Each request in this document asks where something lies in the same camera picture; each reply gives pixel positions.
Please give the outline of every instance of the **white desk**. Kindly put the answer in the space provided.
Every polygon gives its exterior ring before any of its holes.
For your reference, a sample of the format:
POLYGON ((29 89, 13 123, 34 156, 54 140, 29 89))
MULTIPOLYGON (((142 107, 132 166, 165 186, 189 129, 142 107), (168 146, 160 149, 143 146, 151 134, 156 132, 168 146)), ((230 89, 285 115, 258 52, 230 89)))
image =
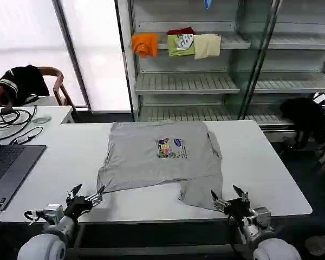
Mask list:
MULTIPOLYGON (((34 111, 34 107, 14 107, 14 109, 23 109, 26 111, 29 111, 31 114, 34 111)), ((33 129, 36 126, 42 126, 43 131, 46 132, 48 129, 52 127, 59 126, 60 124, 67 123, 67 122, 73 122, 72 117, 71 117, 71 111, 72 108, 70 106, 55 106, 55 107, 37 107, 36 110, 36 115, 34 118, 39 118, 39 117, 45 117, 45 116, 50 116, 51 120, 47 123, 44 123, 42 125, 37 125, 31 122, 23 131, 17 134, 17 136, 27 132, 30 129, 33 129)), ((22 112, 22 116, 17 120, 17 122, 22 122, 28 118, 27 113, 22 112)), ((9 128, 5 130, 0 130, 0 138, 2 137, 7 137, 10 134, 13 134, 17 132, 19 129, 21 129, 22 126, 10 126, 9 128)), ((11 138, 7 138, 4 140, 1 140, 1 144, 8 144, 15 136, 11 138)))
MULTIPOLYGON (((306 215, 312 209, 270 143, 253 121, 207 122, 223 156, 224 199, 237 197, 232 184, 249 192, 252 206, 273 216, 306 215)), ((111 124, 64 124, 35 144, 47 149, 7 209, 2 222, 26 222, 25 210, 49 203, 65 206, 66 190, 83 183, 80 194, 95 192, 98 169, 107 152, 111 124)), ((165 184, 105 195, 80 222, 144 222, 224 218, 219 212, 187 206, 178 200, 179 184, 165 184)))
MULTIPOLYGON (((25 109, 25 110, 29 111, 30 113, 32 113, 34 111, 33 107, 15 107, 15 108, 16 109, 25 109)), ((46 135, 53 128, 58 127, 60 124, 67 123, 67 122, 73 122, 72 117, 71 117, 71 111, 72 111, 72 108, 70 106, 38 107, 34 118, 48 115, 51 117, 51 120, 47 123, 42 124, 42 125, 36 125, 34 123, 30 123, 18 135, 21 135, 36 126, 42 126, 43 132, 39 136, 37 136, 35 139, 33 139, 33 141, 36 141, 36 140, 38 141, 39 138, 46 135)), ((0 130, 0 137, 6 137, 12 133, 15 133, 21 127, 22 126, 11 126, 10 128, 8 128, 6 130, 0 130)), ((0 141, 0 143, 8 144, 13 138, 14 137, 2 140, 2 141, 0 141)))

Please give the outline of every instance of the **orange cloth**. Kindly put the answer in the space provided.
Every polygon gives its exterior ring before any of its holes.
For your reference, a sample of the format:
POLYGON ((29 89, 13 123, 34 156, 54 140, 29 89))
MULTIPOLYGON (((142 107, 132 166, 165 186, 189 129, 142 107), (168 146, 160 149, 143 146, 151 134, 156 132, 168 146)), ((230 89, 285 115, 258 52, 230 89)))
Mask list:
POLYGON ((132 47, 135 53, 139 53, 141 58, 147 56, 158 56, 158 35, 138 34, 132 36, 132 47))

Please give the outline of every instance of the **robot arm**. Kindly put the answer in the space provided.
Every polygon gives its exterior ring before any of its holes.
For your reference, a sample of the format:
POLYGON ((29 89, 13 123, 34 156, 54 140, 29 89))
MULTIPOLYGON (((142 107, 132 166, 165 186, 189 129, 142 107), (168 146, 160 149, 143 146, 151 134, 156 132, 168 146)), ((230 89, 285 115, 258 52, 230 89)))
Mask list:
POLYGON ((43 210, 28 211, 25 216, 32 215, 30 225, 38 219, 46 220, 43 233, 26 242, 18 253, 18 260, 63 260, 66 247, 72 242, 78 218, 91 211, 102 201, 105 187, 97 193, 84 197, 78 196, 82 184, 67 192, 67 208, 63 211, 62 205, 49 204, 43 210))
POLYGON ((248 193, 233 185, 239 198, 222 200, 211 190, 214 207, 232 217, 243 243, 253 251, 255 260, 301 260, 298 251, 287 242, 275 238, 271 212, 265 207, 250 209, 248 193))

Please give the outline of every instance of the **gray t-shirt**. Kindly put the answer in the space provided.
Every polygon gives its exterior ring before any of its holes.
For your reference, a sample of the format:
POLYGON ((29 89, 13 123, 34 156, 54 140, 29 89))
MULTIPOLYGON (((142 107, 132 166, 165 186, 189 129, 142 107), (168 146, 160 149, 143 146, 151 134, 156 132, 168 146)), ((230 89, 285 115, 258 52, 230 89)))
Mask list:
POLYGON ((114 123, 97 187, 113 192, 180 181, 180 199, 214 209, 210 189, 222 197, 221 159, 203 122, 114 123))

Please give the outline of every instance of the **white curtain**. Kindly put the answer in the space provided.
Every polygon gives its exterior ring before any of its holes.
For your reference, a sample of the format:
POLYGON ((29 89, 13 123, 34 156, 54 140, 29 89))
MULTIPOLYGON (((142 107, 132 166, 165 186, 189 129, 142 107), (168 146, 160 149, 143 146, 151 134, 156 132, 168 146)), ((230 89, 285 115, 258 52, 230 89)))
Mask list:
POLYGON ((62 0, 92 110, 129 112, 113 0, 62 0))

